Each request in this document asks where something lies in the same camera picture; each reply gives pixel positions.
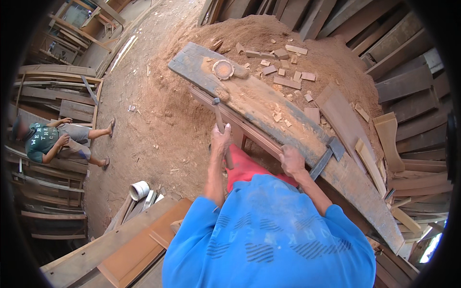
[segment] dirt floor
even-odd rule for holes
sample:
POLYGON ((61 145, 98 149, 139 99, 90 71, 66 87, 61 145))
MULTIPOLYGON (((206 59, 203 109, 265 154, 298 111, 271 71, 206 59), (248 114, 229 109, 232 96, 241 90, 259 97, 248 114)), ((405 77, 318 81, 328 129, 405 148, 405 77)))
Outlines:
MULTIPOLYGON (((382 114, 373 80, 363 74, 365 64, 342 39, 303 43, 297 33, 273 16, 249 16, 197 28, 202 6, 203 1, 196 0, 164 1, 140 25, 135 34, 138 39, 127 55, 104 76, 97 128, 105 128, 113 116, 117 125, 113 138, 103 137, 92 143, 93 155, 109 155, 111 165, 105 172, 91 166, 85 183, 89 237, 103 234, 123 204, 128 186, 137 181, 147 181, 151 189, 161 185, 175 198, 195 199, 201 194, 209 159, 209 132, 216 119, 187 92, 189 82, 167 68, 171 58, 189 41, 210 47, 222 39, 218 52, 230 49, 225 56, 241 65, 250 63, 251 72, 262 67, 260 59, 237 54, 237 42, 260 52, 283 48, 285 44, 304 47, 309 50, 307 56, 298 57, 298 64, 291 65, 293 68, 286 74, 293 76, 295 66, 302 67, 299 71, 316 74, 315 82, 303 80, 303 94, 310 90, 315 99, 329 82, 334 82, 348 102, 359 103, 370 118, 382 114), (139 112, 127 111, 132 104, 137 105, 139 112)), ((262 80, 273 86, 274 74, 263 76, 262 80)), ((303 97, 296 98, 292 89, 273 87, 285 95, 293 94, 294 102, 302 110, 315 107, 303 97)), ((384 154, 372 121, 365 122, 358 113, 357 117, 377 159, 381 159, 384 154)), ((325 130, 330 135, 334 133, 326 127, 325 130)), ((245 151, 272 173, 281 171, 279 163, 251 141, 245 151)))

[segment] foot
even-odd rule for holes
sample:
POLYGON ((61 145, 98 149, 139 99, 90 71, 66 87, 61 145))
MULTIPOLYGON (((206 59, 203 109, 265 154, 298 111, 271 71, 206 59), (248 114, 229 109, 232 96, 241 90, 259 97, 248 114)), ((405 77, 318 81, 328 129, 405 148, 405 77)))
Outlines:
POLYGON ((101 169, 103 171, 106 171, 107 167, 109 166, 109 164, 111 163, 111 159, 109 158, 109 156, 106 157, 106 160, 105 162, 103 162, 103 166, 101 166, 101 169))
POLYGON ((109 130, 109 137, 111 138, 112 138, 114 128, 115 128, 115 117, 112 118, 111 122, 109 123, 109 127, 107 128, 107 130, 109 130))

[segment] green t-shirt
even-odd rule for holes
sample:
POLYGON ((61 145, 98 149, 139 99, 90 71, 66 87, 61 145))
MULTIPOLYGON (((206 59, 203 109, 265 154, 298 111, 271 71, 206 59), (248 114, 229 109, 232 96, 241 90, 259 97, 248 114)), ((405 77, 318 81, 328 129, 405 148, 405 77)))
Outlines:
POLYGON ((59 139, 59 132, 55 127, 48 127, 42 123, 32 123, 29 128, 35 128, 35 133, 26 140, 27 157, 41 163, 42 154, 48 153, 53 148, 59 139))

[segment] man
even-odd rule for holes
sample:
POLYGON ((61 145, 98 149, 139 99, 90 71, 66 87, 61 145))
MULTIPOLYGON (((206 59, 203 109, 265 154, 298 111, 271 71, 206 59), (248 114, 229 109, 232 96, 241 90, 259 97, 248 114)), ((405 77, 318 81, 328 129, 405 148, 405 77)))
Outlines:
POLYGON ((366 237, 332 204, 292 146, 274 176, 214 127, 203 196, 172 240, 162 284, 170 287, 372 287, 376 262, 366 237), (225 200, 221 163, 234 169, 225 200), (305 194, 295 188, 298 184, 305 194))
POLYGON ((48 164, 54 157, 86 159, 90 164, 106 170, 110 158, 94 158, 89 148, 83 144, 88 142, 88 139, 96 139, 103 135, 112 137, 114 127, 115 118, 112 118, 106 129, 91 130, 73 125, 71 118, 48 124, 32 123, 28 127, 18 116, 13 124, 12 135, 16 140, 25 142, 27 157, 34 162, 48 164))

